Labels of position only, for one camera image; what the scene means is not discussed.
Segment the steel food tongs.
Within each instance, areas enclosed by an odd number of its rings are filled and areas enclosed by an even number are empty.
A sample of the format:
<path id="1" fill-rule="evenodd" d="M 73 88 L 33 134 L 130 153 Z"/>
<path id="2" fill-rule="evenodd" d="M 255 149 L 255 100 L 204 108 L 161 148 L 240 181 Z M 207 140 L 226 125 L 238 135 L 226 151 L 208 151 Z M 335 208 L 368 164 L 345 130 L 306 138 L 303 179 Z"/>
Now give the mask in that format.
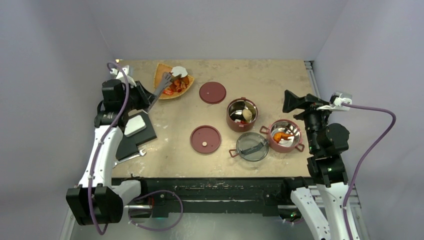
<path id="1" fill-rule="evenodd" d="M 162 78 L 158 87 L 148 96 L 148 107 L 144 109 L 146 113 L 148 113 L 153 108 L 154 104 L 158 101 L 163 91 L 175 80 L 176 77 L 174 77 L 170 72 L 165 72 L 162 74 Z"/>

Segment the orange fried chicken wing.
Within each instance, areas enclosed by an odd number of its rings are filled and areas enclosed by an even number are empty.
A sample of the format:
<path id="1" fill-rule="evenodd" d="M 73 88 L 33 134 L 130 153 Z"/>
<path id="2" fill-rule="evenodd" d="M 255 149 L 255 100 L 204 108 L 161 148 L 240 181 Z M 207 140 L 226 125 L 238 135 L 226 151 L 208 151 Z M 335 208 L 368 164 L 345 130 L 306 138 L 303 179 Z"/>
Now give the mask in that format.
<path id="1" fill-rule="evenodd" d="M 294 139 L 294 135 L 293 134 L 289 134 L 289 133 L 285 133 L 285 132 L 276 132 L 273 135 L 273 140 L 276 143 L 280 143 L 282 141 L 289 141 L 289 140 L 293 140 Z"/>

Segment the white round rice cracker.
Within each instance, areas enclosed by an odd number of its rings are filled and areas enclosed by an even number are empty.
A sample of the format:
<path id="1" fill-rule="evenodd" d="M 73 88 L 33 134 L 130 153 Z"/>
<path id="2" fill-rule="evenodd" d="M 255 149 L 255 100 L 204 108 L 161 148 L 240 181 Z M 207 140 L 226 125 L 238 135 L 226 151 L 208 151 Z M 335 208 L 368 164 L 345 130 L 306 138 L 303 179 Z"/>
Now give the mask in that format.
<path id="1" fill-rule="evenodd" d="M 173 77 L 185 78 L 188 75 L 187 69 L 182 66 L 175 66 L 171 69 L 170 73 Z"/>

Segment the glass lid with red clasp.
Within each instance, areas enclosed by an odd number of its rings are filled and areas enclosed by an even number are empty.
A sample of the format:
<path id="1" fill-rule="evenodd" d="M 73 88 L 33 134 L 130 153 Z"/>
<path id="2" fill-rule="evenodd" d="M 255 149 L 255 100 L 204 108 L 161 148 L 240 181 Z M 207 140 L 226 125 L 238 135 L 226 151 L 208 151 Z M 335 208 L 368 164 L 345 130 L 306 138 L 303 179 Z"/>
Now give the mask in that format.
<path id="1" fill-rule="evenodd" d="M 269 148 L 269 141 L 265 137 L 246 132 L 237 139 L 235 148 L 228 152 L 231 158 L 239 156 L 247 162 L 259 162 L 267 156 Z"/>

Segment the white steamed bun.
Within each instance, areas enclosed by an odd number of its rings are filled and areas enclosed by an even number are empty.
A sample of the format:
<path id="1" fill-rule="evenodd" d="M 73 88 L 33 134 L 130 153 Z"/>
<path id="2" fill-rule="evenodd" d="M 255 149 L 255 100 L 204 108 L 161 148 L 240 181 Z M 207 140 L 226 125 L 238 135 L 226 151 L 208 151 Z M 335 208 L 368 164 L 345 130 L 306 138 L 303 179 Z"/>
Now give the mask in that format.
<path id="1" fill-rule="evenodd" d="M 253 113 L 249 109 L 245 108 L 242 110 L 242 116 L 246 122 L 250 122 L 253 118 Z"/>

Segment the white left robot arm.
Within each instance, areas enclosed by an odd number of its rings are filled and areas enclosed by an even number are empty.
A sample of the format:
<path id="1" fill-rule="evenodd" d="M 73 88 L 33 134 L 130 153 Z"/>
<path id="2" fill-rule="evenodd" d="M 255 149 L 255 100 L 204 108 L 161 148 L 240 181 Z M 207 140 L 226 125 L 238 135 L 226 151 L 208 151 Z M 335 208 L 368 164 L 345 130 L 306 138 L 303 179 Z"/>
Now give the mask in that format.
<path id="1" fill-rule="evenodd" d="M 66 192 L 66 202 L 80 226 L 121 221 L 124 206 L 146 203 L 149 191 L 143 177 L 132 176 L 112 187 L 112 171 L 119 144 L 132 110 L 147 110 L 154 94 L 140 82 L 126 86 L 122 80 L 102 83 L 103 100 L 94 118 L 94 142 L 86 170 L 78 184 Z"/>

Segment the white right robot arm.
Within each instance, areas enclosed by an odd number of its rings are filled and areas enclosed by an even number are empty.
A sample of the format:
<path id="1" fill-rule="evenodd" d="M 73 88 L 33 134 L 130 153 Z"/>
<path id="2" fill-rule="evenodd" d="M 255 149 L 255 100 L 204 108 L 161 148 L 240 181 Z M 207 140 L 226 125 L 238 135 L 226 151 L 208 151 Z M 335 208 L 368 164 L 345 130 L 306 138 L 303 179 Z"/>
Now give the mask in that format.
<path id="1" fill-rule="evenodd" d="M 315 95 L 297 96 L 290 90 L 284 92 L 282 111 L 296 109 L 296 120 L 303 121 L 309 147 L 307 168 L 323 201 L 332 240 L 358 240 L 357 227 L 349 203 L 352 191 L 341 154 L 349 149 L 350 132 L 339 123 L 329 123 L 334 111 L 349 111 L 352 96 L 335 92 L 329 101 Z"/>

